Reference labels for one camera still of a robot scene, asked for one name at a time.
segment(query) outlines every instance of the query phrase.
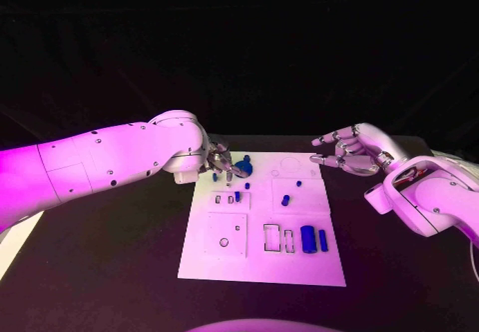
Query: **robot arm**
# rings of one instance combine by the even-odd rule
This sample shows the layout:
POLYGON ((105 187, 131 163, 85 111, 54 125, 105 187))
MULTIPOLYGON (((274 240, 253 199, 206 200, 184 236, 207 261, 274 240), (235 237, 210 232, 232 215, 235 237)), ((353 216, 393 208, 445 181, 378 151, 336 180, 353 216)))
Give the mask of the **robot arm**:
POLYGON ((450 226, 479 247, 479 180, 442 158, 412 159, 389 136, 370 124, 356 124, 313 140, 336 142, 336 156, 314 155, 310 161, 367 176, 383 170, 386 178, 363 194, 383 214, 396 213, 409 229, 425 237, 450 226))
POLYGON ((197 181, 209 169, 246 177, 230 164, 228 145, 217 149, 209 142, 186 111, 0 151, 0 232, 39 211, 147 178, 161 168, 178 184, 197 181))

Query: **table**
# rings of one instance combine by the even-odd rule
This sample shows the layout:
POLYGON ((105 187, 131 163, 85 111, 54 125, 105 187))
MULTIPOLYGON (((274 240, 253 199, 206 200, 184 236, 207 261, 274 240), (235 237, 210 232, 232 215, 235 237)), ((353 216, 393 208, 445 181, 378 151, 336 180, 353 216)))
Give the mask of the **table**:
MULTIPOLYGON (((225 136, 238 151, 331 152, 311 136, 225 136)), ((395 137, 412 155, 424 141, 395 137)), ((479 284, 453 228, 418 236, 363 199, 382 175, 321 168, 347 286, 177 279, 194 184, 173 175, 82 197, 43 213, 0 283, 8 331, 184 331, 241 318, 343 331, 476 331, 479 284)))

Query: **robotic hand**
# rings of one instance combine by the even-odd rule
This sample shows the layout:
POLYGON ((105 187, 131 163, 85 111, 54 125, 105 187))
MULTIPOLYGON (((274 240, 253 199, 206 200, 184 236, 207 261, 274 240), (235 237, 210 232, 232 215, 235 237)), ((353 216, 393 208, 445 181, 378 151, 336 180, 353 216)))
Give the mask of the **robotic hand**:
POLYGON ((0 232, 72 199, 147 178, 164 169, 176 183, 232 166, 228 144, 206 135, 196 116, 167 111, 148 123, 93 130, 54 142, 0 151, 0 232))
POLYGON ((396 213, 409 229, 424 237, 450 226, 479 247, 479 180, 450 159, 409 158, 391 137, 360 123, 320 136, 311 144, 334 142, 336 156, 316 154, 310 161, 369 176, 382 169, 386 178, 365 193, 373 209, 396 213))

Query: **rectangular slot outline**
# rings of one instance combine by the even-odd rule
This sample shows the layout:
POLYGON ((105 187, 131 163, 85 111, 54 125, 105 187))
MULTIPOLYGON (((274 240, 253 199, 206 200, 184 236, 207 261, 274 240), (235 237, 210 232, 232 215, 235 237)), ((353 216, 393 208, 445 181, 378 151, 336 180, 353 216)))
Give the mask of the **rectangular slot outline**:
POLYGON ((281 252, 281 232, 279 232, 279 225, 277 223, 265 223, 262 225, 264 231, 264 252, 281 252), (266 250, 266 226, 277 226, 277 238, 279 240, 279 249, 278 250, 266 250))
POLYGON ((294 242, 292 242, 292 231, 291 230, 284 230, 284 249, 287 251, 287 254, 294 253, 294 242), (291 234, 291 251, 287 250, 287 233, 291 234))

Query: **cable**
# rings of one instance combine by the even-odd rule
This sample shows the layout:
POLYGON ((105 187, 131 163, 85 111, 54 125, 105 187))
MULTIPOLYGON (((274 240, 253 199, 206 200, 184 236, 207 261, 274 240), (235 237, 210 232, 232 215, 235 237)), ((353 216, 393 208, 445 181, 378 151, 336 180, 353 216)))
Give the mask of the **cable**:
POLYGON ((474 252, 473 252, 473 249, 474 249, 474 245, 471 244, 471 241, 470 241, 470 263, 471 263, 471 270, 474 272, 474 276, 476 276, 476 279, 477 279, 477 282, 479 282, 479 275, 477 275, 476 264, 474 264, 474 252))

